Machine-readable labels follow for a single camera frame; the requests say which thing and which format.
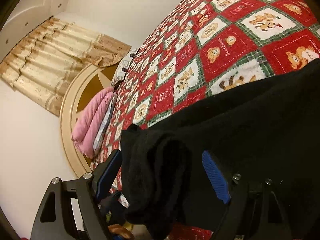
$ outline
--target metal bolt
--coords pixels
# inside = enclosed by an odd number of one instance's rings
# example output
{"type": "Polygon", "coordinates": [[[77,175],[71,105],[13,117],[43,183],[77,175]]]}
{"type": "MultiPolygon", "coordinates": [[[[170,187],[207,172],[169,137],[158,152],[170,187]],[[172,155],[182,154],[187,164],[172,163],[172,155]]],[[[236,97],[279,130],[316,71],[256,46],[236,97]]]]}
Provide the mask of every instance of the metal bolt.
{"type": "Polygon", "coordinates": [[[267,185],[271,185],[273,182],[272,182],[272,180],[271,179],[266,179],[266,184],[267,185]]]}
{"type": "Polygon", "coordinates": [[[59,181],[60,181],[59,178],[54,178],[54,179],[52,180],[52,183],[53,183],[53,184],[57,184],[59,181]]]}
{"type": "Polygon", "coordinates": [[[240,180],[241,179],[241,174],[239,174],[239,173],[236,173],[236,174],[233,174],[233,179],[235,179],[235,180],[240,180]]]}
{"type": "Polygon", "coordinates": [[[92,173],[87,172],[83,175],[84,179],[90,179],[92,177],[92,173]]]}

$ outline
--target wooden headboard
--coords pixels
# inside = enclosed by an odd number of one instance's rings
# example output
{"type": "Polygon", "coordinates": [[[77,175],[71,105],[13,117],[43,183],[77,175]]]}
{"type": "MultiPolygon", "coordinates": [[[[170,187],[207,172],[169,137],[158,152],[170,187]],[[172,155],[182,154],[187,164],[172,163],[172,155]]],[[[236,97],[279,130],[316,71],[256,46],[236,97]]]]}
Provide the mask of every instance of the wooden headboard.
{"type": "Polygon", "coordinates": [[[78,177],[91,172],[91,160],[82,155],[71,141],[71,132],[76,119],[89,101],[103,88],[109,87],[118,64],[107,68],[86,66],[71,82],[60,111],[60,134],[67,159],[78,177]]]}

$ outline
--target pillow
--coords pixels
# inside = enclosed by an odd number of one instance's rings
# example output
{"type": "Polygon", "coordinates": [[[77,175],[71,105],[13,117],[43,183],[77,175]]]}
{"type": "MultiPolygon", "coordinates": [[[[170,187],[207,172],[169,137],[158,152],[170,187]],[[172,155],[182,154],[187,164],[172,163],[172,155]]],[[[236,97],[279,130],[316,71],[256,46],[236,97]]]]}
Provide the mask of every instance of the pillow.
{"type": "Polygon", "coordinates": [[[117,70],[111,80],[111,86],[116,88],[124,80],[125,74],[130,67],[131,61],[138,53],[139,49],[131,49],[129,53],[120,61],[117,70]]]}

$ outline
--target bedspread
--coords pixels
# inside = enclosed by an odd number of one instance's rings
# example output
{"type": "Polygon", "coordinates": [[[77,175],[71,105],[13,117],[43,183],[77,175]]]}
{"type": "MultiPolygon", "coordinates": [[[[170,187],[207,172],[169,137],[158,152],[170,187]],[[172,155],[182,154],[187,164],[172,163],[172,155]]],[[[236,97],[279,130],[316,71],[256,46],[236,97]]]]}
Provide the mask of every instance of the bedspread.
{"type": "MultiPolygon", "coordinates": [[[[91,168],[120,148],[131,123],[150,127],[205,97],[298,70],[319,57],[319,38],[304,0],[183,0],[133,60],[91,168]]],[[[121,172],[113,188],[121,188],[121,172]]],[[[179,225],[170,239],[210,235],[179,225]]]]}

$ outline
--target white wall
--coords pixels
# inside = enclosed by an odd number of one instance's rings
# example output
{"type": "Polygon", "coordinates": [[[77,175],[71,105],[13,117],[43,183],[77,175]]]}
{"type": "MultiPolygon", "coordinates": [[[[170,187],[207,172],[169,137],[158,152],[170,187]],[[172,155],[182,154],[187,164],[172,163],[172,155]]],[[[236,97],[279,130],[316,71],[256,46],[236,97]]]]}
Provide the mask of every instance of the white wall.
{"type": "MultiPolygon", "coordinates": [[[[75,179],[62,149],[59,118],[0,81],[0,206],[19,236],[30,239],[54,177],[75,179]]],[[[81,224],[79,210],[76,219],[81,224]]]]}
{"type": "Polygon", "coordinates": [[[69,0],[57,15],[138,48],[181,0],[69,0]]]}

